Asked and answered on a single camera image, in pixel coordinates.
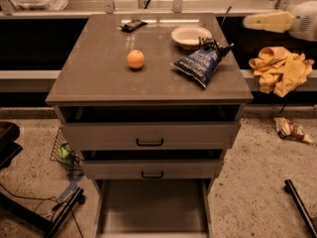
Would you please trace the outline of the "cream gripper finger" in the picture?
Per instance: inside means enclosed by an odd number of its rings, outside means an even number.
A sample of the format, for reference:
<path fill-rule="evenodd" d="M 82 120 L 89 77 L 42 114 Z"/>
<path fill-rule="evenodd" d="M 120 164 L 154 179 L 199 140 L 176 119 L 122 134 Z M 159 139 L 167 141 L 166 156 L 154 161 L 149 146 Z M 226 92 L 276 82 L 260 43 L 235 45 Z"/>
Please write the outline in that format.
<path fill-rule="evenodd" d="M 268 32 L 274 32 L 274 33 L 282 33 L 283 28 L 280 25 L 277 24 L 262 24 L 262 23 L 245 23 L 244 27 L 247 29 L 253 29 L 253 30 L 263 30 Z"/>
<path fill-rule="evenodd" d="M 268 24 L 272 23 L 282 15 L 282 12 L 258 13 L 246 16 L 244 22 L 246 24 Z"/>

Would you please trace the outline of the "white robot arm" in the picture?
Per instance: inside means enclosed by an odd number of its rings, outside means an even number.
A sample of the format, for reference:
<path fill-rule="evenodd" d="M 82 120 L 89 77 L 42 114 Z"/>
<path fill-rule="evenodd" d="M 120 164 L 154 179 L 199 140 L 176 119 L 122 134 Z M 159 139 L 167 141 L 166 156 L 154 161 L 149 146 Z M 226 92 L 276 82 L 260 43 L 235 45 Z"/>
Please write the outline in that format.
<path fill-rule="evenodd" d="M 294 6 L 290 11 L 248 15 L 243 20 L 247 29 L 274 33 L 287 32 L 299 40 L 317 41 L 317 1 L 307 1 Z"/>

